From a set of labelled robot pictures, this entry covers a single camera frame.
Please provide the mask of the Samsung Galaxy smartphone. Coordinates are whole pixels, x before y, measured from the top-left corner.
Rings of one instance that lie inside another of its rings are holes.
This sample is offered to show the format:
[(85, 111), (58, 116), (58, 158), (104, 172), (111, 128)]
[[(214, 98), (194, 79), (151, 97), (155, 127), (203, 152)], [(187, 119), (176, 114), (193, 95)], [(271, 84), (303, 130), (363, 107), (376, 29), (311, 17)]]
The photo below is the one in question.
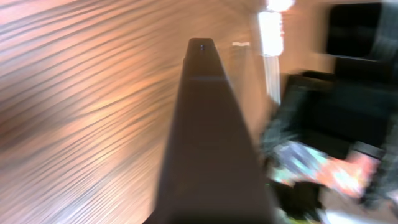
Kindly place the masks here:
[(147, 223), (273, 224), (276, 215), (215, 43), (192, 38)]

